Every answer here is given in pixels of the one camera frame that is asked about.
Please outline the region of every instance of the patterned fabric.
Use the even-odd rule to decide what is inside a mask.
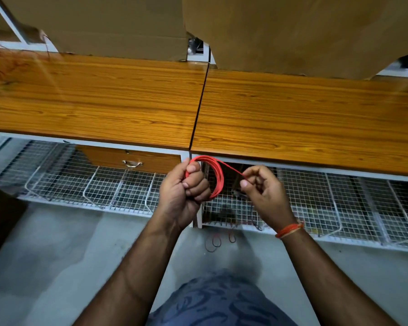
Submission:
[[[256,285],[228,270],[183,284],[148,316],[147,326],[158,325],[296,326]]]

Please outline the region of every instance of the coiled red wire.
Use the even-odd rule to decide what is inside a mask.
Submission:
[[[214,170],[214,174],[216,175],[216,187],[214,188],[214,191],[210,195],[209,200],[216,198],[223,189],[223,172],[222,172],[221,165],[219,163],[226,165],[228,168],[234,170],[236,173],[243,176],[243,174],[237,169],[234,169],[233,167],[226,164],[225,162],[218,160],[216,158],[213,158],[212,156],[196,156],[195,158],[192,158],[190,162],[193,162],[193,161],[203,161],[209,164],[210,167],[213,168]]]

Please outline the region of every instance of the concrete floor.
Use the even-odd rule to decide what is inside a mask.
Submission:
[[[0,325],[70,325],[120,263],[147,219],[32,204],[0,251]],[[218,229],[186,229],[175,247],[153,310],[184,282],[229,268],[252,281],[299,326],[319,325],[280,241],[236,231],[208,253]],[[408,326],[408,253],[321,244],[332,259]]]

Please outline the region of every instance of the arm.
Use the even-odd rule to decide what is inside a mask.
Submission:
[[[268,168],[253,166],[244,175],[247,181],[241,181],[242,189],[272,229],[278,231],[297,223],[283,184]],[[397,325],[304,229],[282,241],[321,325]]]
[[[153,216],[74,326],[145,325],[177,239],[211,193],[200,165],[188,164],[163,180]]]

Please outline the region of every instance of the hand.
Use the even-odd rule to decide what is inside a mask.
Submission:
[[[165,177],[160,186],[159,205],[154,213],[180,231],[193,221],[201,202],[211,194],[200,164],[189,164],[189,161],[189,158],[185,159]],[[185,178],[186,170],[189,172],[188,178]]]
[[[252,166],[243,172],[246,180],[240,181],[240,187],[260,215],[276,232],[289,224],[297,223],[283,183],[272,171],[263,166]]]

